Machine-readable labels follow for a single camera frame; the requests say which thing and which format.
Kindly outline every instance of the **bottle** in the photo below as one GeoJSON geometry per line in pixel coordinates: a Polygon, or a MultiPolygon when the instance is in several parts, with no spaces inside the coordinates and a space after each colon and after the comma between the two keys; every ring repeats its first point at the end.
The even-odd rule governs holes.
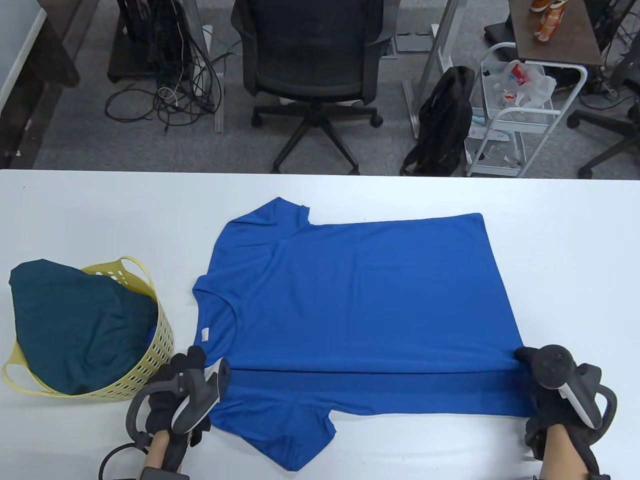
{"type": "Polygon", "coordinates": [[[537,41],[545,44],[554,37],[562,21],[567,1],[553,0],[551,5],[547,7],[540,19],[540,26],[533,33],[533,37],[537,41]]]}
{"type": "Polygon", "coordinates": [[[533,13],[543,12],[554,0],[533,0],[530,10],[533,13]]]}

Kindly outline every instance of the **white table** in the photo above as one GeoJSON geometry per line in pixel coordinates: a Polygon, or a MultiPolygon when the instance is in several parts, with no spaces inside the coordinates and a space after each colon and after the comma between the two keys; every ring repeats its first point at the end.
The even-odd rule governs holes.
{"type": "Polygon", "coordinates": [[[46,18],[37,0],[0,0],[0,112],[46,18]]]}
{"type": "MultiPolygon", "coordinates": [[[[614,480],[637,477],[640,182],[3,170],[0,360],[14,340],[9,272],[41,257],[76,267],[139,257],[186,348],[196,326],[191,288],[220,230],[278,195],[310,206],[312,223],[481,212],[524,342],[560,343],[602,367],[620,407],[594,450],[614,480]]],[[[128,441],[126,408],[20,396],[0,384],[0,476],[96,478],[102,457],[128,441]]],[[[540,467],[522,445],[521,419],[331,418],[334,441],[297,474],[220,431],[188,452],[185,471],[194,480],[507,480],[540,467]]],[[[121,455],[107,478],[135,475],[141,454],[121,455]]]]}

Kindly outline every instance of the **perforated basket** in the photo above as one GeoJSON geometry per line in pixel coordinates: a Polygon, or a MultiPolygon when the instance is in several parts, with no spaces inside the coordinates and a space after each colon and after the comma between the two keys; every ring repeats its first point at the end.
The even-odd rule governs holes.
{"type": "Polygon", "coordinates": [[[113,280],[116,280],[120,285],[125,286],[129,290],[142,293],[144,295],[149,295],[156,301],[156,303],[158,304],[158,323],[156,334],[154,335],[154,339],[147,349],[145,356],[123,378],[112,383],[108,387],[104,387],[101,390],[96,390],[95,392],[89,392],[82,395],[67,395],[49,388],[40,378],[38,378],[29,370],[29,365],[26,358],[24,357],[24,353],[22,353],[22,349],[16,341],[13,347],[11,358],[5,363],[2,368],[2,377],[4,382],[16,392],[40,397],[85,397],[95,400],[126,400],[132,398],[139,389],[144,387],[147,383],[147,380],[151,377],[151,375],[157,372],[160,365],[168,363],[169,359],[172,357],[173,332],[168,320],[166,319],[166,315],[164,314],[162,305],[160,305],[160,302],[157,298],[153,280],[151,280],[149,272],[144,267],[144,265],[140,263],[140,261],[132,257],[122,257],[115,262],[103,263],[83,268],[83,272],[89,273],[91,275],[110,276],[113,280]],[[147,276],[147,281],[145,282],[140,277],[128,271],[122,263],[123,260],[129,260],[135,263],[135,265],[137,265],[147,276]],[[13,380],[9,378],[9,375],[6,371],[7,365],[19,365],[21,367],[24,367],[31,375],[31,377],[42,387],[43,391],[37,392],[34,390],[29,390],[27,388],[22,388],[17,385],[13,380]]]}

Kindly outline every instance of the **gray carpet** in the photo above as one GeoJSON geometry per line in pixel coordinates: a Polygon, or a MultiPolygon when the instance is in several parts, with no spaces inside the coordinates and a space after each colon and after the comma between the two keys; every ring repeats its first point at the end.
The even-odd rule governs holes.
{"type": "MultiPolygon", "coordinates": [[[[507,0],[470,2],[454,50],[454,62],[477,67],[486,49],[483,27],[504,20],[507,0]]],[[[232,0],[199,1],[205,23],[214,26],[212,55],[226,50],[222,44],[238,39],[229,24],[232,0]]],[[[438,22],[444,0],[403,0],[398,32],[425,31],[438,22]]],[[[250,97],[242,85],[242,58],[230,57],[226,70],[225,132],[213,131],[206,116],[189,127],[172,127],[164,134],[158,120],[121,124],[104,116],[104,102],[125,81],[111,84],[106,71],[118,16],[115,0],[101,0],[77,56],[82,80],[63,92],[35,163],[35,168],[68,170],[141,170],[160,172],[268,172],[273,158],[295,130],[299,120],[265,116],[264,127],[250,125],[251,108],[277,100],[268,95],[250,97]]],[[[373,129],[366,120],[340,122],[337,128],[360,161],[363,175],[397,175],[406,153],[414,146],[401,81],[418,79],[426,56],[406,54],[381,60],[378,97],[373,103],[385,123],[373,129]]],[[[150,97],[128,93],[114,104],[114,113],[140,115],[150,97]]],[[[608,105],[603,99],[592,104],[608,105]]],[[[631,102],[607,112],[623,118],[631,102]]],[[[528,177],[575,178],[579,166],[620,137],[592,125],[576,130],[564,122],[556,128],[528,177]]],[[[527,139],[533,145],[535,137],[527,139]]],[[[349,165],[323,132],[307,134],[282,165],[284,173],[346,174],[349,165]]],[[[637,151],[616,156],[594,170],[594,178],[640,179],[637,151]]]]}

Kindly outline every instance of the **white cart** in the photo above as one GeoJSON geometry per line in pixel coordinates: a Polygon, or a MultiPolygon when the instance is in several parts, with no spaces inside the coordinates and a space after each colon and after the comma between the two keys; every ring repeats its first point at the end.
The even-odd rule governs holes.
{"type": "Polygon", "coordinates": [[[474,90],[477,86],[480,87],[483,105],[482,108],[474,108],[474,116],[484,119],[484,126],[476,124],[476,131],[479,126],[484,130],[484,135],[481,139],[468,137],[465,141],[467,177],[473,173],[518,178],[524,176],[587,80],[587,70],[582,65],[527,60],[526,64],[536,65],[541,73],[544,73],[544,67],[578,70],[580,81],[564,101],[561,109],[554,109],[551,100],[548,100],[541,108],[501,108],[493,86],[496,83],[497,75],[502,74],[508,63],[487,58],[492,52],[501,48],[516,48],[516,44],[502,42],[488,49],[483,56],[480,69],[476,73],[474,90]],[[542,135],[542,139],[529,158],[527,158],[522,141],[523,133],[542,135]]]}

